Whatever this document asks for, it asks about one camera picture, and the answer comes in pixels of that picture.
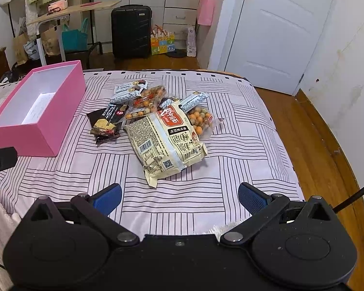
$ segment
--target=suitcase handle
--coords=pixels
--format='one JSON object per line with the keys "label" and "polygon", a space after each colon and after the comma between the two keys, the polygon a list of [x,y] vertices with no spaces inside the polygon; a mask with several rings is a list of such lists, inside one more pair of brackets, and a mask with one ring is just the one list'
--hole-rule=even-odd
{"label": "suitcase handle", "polygon": [[126,5],[123,5],[123,6],[120,6],[120,7],[123,8],[125,6],[143,6],[143,4],[126,4]]}

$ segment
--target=open pink shoebox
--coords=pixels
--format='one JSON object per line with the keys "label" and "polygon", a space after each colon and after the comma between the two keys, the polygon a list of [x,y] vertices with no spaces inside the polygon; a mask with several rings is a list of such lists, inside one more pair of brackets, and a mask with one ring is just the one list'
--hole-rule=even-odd
{"label": "open pink shoebox", "polygon": [[80,61],[30,71],[0,106],[0,148],[56,156],[85,88]]}

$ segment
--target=pink bag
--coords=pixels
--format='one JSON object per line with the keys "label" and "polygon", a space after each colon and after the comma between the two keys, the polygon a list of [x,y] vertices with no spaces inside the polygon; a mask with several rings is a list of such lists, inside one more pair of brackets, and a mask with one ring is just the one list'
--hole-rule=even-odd
{"label": "pink bag", "polygon": [[213,21],[215,0],[199,0],[197,9],[197,23],[210,26]]}

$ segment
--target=bed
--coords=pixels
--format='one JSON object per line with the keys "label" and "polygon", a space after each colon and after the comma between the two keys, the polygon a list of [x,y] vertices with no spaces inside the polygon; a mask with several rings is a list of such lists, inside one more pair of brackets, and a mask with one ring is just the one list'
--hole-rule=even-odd
{"label": "bed", "polygon": [[[275,124],[254,87],[243,78],[207,71],[104,71],[84,73],[86,93],[57,157],[20,157],[16,167],[0,172],[0,203],[23,216],[36,198],[68,201],[112,183],[123,190],[121,204],[109,215],[140,237],[145,234],[190,235],[208,232],[249,217],[239,203],[241,182],[267,194],[304,200],[297,176]],[[163,79],[170,96],[200,90],[202,104],[225,118],[205,141],[208,156],[151,188],[125,132],[96,146],[87,113],[108,105],[116,85],[132,79]],[[16,84],[0,86],[0,104]]]}

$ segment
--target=door hinge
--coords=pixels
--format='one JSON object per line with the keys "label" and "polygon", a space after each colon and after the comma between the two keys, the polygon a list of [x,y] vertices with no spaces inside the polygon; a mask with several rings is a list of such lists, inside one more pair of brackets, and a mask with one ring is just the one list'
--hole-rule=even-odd
{"label": "door hinge", "polygon": [[303,79],[304,76],[305,76],[305,74],[303,73],[302,76],[301,76],[301,78],[299,79],[298,84],[301,83],[301,81],[302,81],[302,79]]}

